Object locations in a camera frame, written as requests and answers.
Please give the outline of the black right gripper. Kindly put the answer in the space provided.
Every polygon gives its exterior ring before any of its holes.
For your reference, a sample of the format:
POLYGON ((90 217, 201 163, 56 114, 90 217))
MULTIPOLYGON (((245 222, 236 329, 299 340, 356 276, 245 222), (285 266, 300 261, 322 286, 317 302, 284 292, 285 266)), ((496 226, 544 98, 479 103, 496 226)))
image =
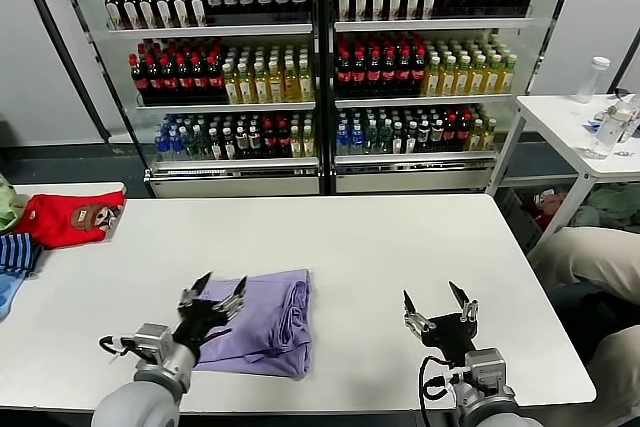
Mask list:
POLYGON ((403 291, 404 323, 413 334, 421 334, 425 347, 439 349, 444 360, 453 367, 464 367, 465 355, 476 349, 473 339, 476 336, 478 301, 470 300, 466 292, 454 282, 449 287, 461 308, 461 315, 446 314, 427 319, 419 313, 406 290, 403 291))

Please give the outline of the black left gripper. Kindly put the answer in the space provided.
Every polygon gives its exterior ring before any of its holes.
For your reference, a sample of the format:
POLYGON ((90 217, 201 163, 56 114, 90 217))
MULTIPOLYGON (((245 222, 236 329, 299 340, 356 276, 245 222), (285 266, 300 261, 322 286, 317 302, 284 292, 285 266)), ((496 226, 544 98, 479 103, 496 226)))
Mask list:
POLYGON ((234 319, 244 306, 247 277, 243 277, 233 292, 220 302, 197 299, 209 282, 211 273, 199 277, 190 288, 182 291, 178 303, 180 322, 173 333, 173 340, 181 345, 199 348, 208 340, 209 332, 226 325, 226 319, 234 319))

